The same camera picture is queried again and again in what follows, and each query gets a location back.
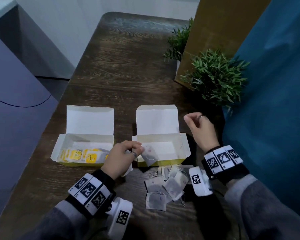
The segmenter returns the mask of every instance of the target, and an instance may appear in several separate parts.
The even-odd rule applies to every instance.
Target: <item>wooden table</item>
[[[169,32],[184,24],[140,15],[104,15],[0,217],[0,240],[32,229],[66,198],[78,179],[94,170],[65,167],[50,159],[59,134],[66,132],[67,105],[114,108],[114,134],[121,142],[131,140],[140,105],[175,104],[180,131],[191,134],[183,116],[196,109],[185,96],[187,89],[173,81],[176,62],[165,63],[162,56]],[[130,232],[143,239],[202,239],[192,202],[185,207],[170,203],[166,212],[146,210],[143,181],[148,178],[149,172],[135,168],[115,188],[119,197],[134,205]]]

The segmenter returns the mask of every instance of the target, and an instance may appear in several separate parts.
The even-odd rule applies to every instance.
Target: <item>person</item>
[[[201,113],[190,113],[184,117],[197,145],[208,153],[219,148],[214,125]],[[134,153],[125,153],[133,149]],[[109,190],[115,180],[124,174],[136,156],[144,151],[136,141],[116,144],[101,169],[92,175]],[[221,179],[228,191],[224,198],[250,240],[300,240],[300,216],[279,199],[251,174],[240,170]],[[80,239],[88,230],[92,215],[69,196],[57,204],[39,223],[22,236],[21,240]]]

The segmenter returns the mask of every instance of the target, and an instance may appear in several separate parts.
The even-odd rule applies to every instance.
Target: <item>blue fabric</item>
[[[300,0],[272,0],[236,55],[249,84],[224,143],[300,215]]]

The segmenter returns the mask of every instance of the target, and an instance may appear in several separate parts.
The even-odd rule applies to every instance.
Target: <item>silver ring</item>
[[[138,155],[135,152],[132,152],[132,154],[134,155],[134,159],[138,157]]]
[[[204,117],[204,115],[202,114],[202,115],[200,115],[199,117],[198,117],[198,120],[200,120],[201,119],[201,117]]]

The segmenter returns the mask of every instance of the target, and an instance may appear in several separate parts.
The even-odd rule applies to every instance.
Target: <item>green plant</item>
[[[185,50],[189,33],[192,27],[193,18],[189,20],[189,26],[183,27],[182,30],[178,28],[176,31],[173,29],[174,36],[171,36],[167,40],[167,44],[170,46],[170,48],[167,49],[167,51],[163,54],[165,59],[172,59],[172,60],[178,60],[181,61],[183,52]]]
[[[221,50],[208,49],[192,59],[194,68],[181,79],[199,91],[204,100],[230,109],[235,102],[241,102],[240,94],[247,80],[242,78],[242,71],[249,64],[238,58],[228,59]]]

